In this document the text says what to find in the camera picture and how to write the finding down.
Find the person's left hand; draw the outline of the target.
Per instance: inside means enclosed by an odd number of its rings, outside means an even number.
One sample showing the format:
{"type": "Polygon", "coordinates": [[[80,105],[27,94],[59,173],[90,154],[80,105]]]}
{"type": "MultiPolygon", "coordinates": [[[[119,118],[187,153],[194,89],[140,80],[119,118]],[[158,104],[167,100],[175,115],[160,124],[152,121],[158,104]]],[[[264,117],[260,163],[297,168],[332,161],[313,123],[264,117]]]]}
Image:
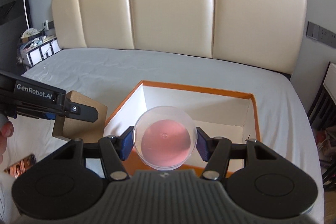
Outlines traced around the person's left hand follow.
{"type": "Polygon", "coordinates": [[[11,121],[8,121],[1,128],[0,134],[0,163],[3,162],[3,154],[7,148],[7,139],[10,138],[14,133],[14,126],[11,121]]]}

